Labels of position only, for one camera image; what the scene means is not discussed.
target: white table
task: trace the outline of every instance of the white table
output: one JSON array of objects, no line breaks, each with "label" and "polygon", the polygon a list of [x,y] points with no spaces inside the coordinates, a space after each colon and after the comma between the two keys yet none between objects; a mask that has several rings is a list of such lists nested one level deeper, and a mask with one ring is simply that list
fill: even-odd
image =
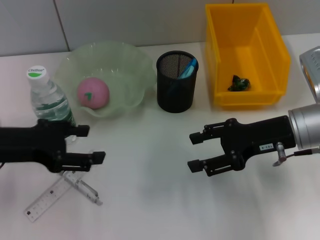
[{"label": "white table", "polygon": [[[193,146],[189,134],[205,124],[237,118],[251,123],[286,115],[314,103],[299,54],[319,45],[320,34],[284,36],[292,57],[287,94],[259,111],[211,109],[206,86],[204,45],[142,47],[154,60],[184,50],[199,61],[191,109],[171,114],[150,96],[134,112],[96,120],[87,138],[70,152],[105,150],[103,165],[84,180],[98,190],[102,206],[71,189],[35,223],[24,209],[57,178],[38,163],[7,163],[0,170],[0,238],[3,240],[319,240],[320,155],[290,158],[272,167],[275,152],[251,158],[243,171],[213,177],[191,173],[187,161],[223,154],[218,139]],[[44,65],[52,76],[67,52],[0,58],[0,120],[3,127],[30,127],[26,69]]]}]

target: water bottle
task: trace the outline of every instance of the water bottle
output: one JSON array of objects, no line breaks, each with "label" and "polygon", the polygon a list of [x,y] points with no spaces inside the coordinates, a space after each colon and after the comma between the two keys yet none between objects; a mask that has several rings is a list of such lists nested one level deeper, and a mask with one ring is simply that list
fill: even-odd
[{"label": "water bottle", "polygon": [[76,125],[68,100],[61,88],[50,80],[47,70],[43,66],[33,66],[26,72],[31,86],[31,104],[35,115],[39,119],[49,121],[68,121]]}]

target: yellow storage box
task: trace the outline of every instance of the yellow storage box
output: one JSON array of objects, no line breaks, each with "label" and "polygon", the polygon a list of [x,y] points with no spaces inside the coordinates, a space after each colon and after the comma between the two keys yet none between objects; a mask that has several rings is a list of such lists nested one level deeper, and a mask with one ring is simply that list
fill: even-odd
[{"label": "yellow storage box", "polygon": [[[285,95],[290,55],[267,3],[207,4],[206,60],[214,104],[272,105]],[[250,81],[228,91],[233,75]]]}]

